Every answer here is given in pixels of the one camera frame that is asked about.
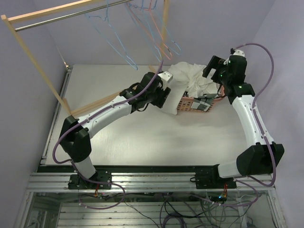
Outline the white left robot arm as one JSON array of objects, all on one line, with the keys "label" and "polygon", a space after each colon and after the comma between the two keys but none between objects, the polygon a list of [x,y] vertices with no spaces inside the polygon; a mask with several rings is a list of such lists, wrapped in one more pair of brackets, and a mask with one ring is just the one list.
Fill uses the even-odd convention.
[{"label": "white left robot arm", "polygon": [[171,89],[169,82],[173,75],[167,71],[146,73],[141,82],[134,83],[121,91],[112,101],[92,113],[64,120],[57,146],[69,155],[69,162],[76,170],[71,175],[70,190],[110,189],[112,176],[107,172],[98,172],[92,164],[91,139],[112,122],[132,114],[144,111],[148,105],[162,108]]}]

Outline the blue wire hanger white shirt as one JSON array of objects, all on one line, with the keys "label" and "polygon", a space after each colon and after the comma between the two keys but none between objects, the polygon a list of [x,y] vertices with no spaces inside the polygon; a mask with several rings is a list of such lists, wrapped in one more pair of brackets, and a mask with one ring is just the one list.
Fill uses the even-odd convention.
[{"label": "blue wire hanger white shirt", "polygon": [[117,29],[113,23],[110,22],[110,1],[106,0],[106,7],[104,9],[95,10],[93,12],[85,13],[86,19],[90,22],[91,26],[97,31],[97,33],[105,39],[111,49],[124,60],[126,64],[133,69],[138,70],[137,64],[129,56],[124,43],[119,36]]}]

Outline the black white plaid shirt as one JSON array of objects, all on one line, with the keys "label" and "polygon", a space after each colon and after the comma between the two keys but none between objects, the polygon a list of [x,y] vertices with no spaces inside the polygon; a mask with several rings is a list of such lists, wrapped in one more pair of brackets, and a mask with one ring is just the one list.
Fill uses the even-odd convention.
[{"label": "black white plaid shirt", "polygon": [[220,99],[218,94],[204,94],[193,99],[191,109],[208,112],[212,108],[214,102],[218,99]]}]

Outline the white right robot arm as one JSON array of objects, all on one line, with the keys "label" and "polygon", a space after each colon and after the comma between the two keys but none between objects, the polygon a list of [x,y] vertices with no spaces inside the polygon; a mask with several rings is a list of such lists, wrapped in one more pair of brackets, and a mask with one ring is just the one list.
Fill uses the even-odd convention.
[{"label": "white right robot arm", "polygon": [[259,113],[254,89],[245,82],[247,59],[245,54],[236,50],[228,59],[213,56],[203,77],[211,70],[214,74],[211,80],[224,87],[225,96],[236,111],[243,127],[247,149],[234,161],[216,164],[209,182],[215,188],[220,188],[226,179],[238,181],[248,177],[264,187],[272,187],[276,180],[276,167],[284,155],[282,144],[275,143],[270,136]]}]

